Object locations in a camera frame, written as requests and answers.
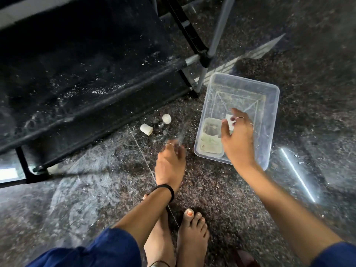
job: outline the person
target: person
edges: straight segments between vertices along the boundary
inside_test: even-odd
[[[221,141],[226,155],[243,179],[253,188],[278,225],[281,234],[301,261],[312,267],[356,266],[356,247],[344,242],[295,198],[269,178],[256,163],[253,125],[246,113],[235,108],[234,131],[222,120]],[[148,266],[202,267],[210,232],[201,213],[187,209],[178,231],[174,255],[166,206],[174,198],[185,171],[185,149],[169,140],[158,154],[157,187],[144,196],[114,226],[105,229],[88,247],[54,248],[28,264],[29,267],[141,266],[144,248]],[[234,255],[238,267],[259,266],[246,252]]]

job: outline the black bracelet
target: black bracelet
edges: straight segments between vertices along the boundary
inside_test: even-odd
[[[153,191],[155,191],[157,188],[160,188],[160,187],[165,187],[165,188],[168,188],[169,190],[170,190],[170,192],[171,192],[171,200],[169,201],[170,203],[174,200],[174,191],[173,191],[173,188],[170,186],[170,185],[168,185],[168,184],[160,184],[160,185],[158,185],[158,186],[156,186],[152,191],[151,191],[151,193],[153,192]]]

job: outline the clear plastic bin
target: clear plastic bin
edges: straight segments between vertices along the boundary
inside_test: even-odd
[[[235,107],[247,112],[253,122],[255,159],[263,170],[266,170],[271,151],[278,98],[279,88],[276,85],[214,73],[207,87],[202,117],[195,139],[195,154],[231,164],[222,149],[221,120],[232,115],[231,108]]]

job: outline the blue shirt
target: blue shirt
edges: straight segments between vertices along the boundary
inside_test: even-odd
[[[135,239],[121,229],[105,229],[88,247],[53,248],[27,267],[141,267]],[[340,242],[326,248],[310,267],[354,267],[356,247]]]

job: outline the floor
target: floor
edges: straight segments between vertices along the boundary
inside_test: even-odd
[[[207,44],[220,7],[221,0],[211,0],[188,11]],[[212,64],[279,86],[266,172],[354,243],[355,7],[355,0],[238,0]],[[191,55],[179,30],[167,30],[181,55]],[[251,58],[251,50],[283,34],[263,57]],[[231,67],[224,66],[236,58]],[[190,67],[193,78],[198,68]],[[23,266],[55,246],[85,245],[120,219],[154,187],[157,153],[167,139],[176,137],[183,118],[191,116],[184,140],[186,174],[170,204],[174,241],[183,211],[191,207],[203,213],[210,227],[206,266],[229,266],[227,251],[232,246],[249,251],[261,266],[301,266],[233,167],[194,154],[204,98],[205,89],[198,99],[179,98],[129,123],[52,168],[50,181],[3,188],[2,265]],[[172,123],[159,128],[165,113]],[[139,130],[143,122],[154,127],[149,137]]]

